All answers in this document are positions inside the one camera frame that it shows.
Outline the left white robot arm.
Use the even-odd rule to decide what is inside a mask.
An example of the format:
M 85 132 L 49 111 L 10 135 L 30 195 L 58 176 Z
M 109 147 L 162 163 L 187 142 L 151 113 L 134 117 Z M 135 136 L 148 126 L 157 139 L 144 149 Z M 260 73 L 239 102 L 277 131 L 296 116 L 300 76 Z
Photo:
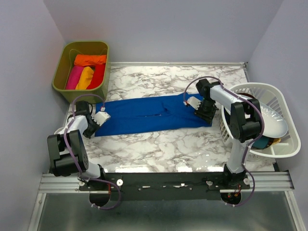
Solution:
M 50 172 L 56 177 L 77 176 L 102 190 L 107 183 L 104 169 L 89 160 L 83 139 L 93 137 L 110 118 L 104 107 L 94 113 L 93 105 L 86 101 L 72 106 L 66 125 L 47 138 Z

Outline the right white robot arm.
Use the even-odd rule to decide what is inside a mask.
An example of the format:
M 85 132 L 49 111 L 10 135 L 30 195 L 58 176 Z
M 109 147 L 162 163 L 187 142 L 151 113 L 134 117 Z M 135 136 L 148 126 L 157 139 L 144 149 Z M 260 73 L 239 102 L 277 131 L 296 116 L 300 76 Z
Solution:
M 216 102 L 230 111 L 229 129 L 233 136 L 233 143 L 221 182 L 224 187 L 231 189 L 244 181 L 248 172 L 245 168 L 247 153 L 264 132 L 264 120 L 259 101 L 244 99 L 223 87 L 220 80 L 210 83 L 206 77 L 198 80 L 196 88 L 203 97 L 194 112 L 197 117 L 211 123 L 217 111 Z

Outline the blue printed t shirt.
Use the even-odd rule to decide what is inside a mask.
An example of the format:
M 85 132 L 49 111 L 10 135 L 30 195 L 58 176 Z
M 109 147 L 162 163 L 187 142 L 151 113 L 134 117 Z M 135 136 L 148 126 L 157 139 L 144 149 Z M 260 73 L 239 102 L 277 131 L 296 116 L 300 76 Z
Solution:
M 184 105 L 183 94 L 110 101 L 105 107 L 111 118 L 96 137 L 212 126 Z

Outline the olive green plastic bin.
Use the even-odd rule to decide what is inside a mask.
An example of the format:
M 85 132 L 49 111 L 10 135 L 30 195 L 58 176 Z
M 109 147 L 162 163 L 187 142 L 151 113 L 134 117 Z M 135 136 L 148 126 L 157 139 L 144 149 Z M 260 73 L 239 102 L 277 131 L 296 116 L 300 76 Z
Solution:
M 73 68 L 74 60 L 78 54 L 83 55 L 106 55 L 105 71 L 102 83 L 90 90 L 67 90 L 66 84 L 69 79 L 69 74 Z M 67 44 L 62 52 L 55 75 L 53 77 L 53 88 L 62 94 L 62 96 L 69 102 L 78 97 L 79 101 L 87 101 L 89 103 L 101 103 L 102 99 L 106 99 L 108 95 L 109 79 L 110 79 L 111 65 L 109 62 L 109 46 L 103 41 L 75 41 Z

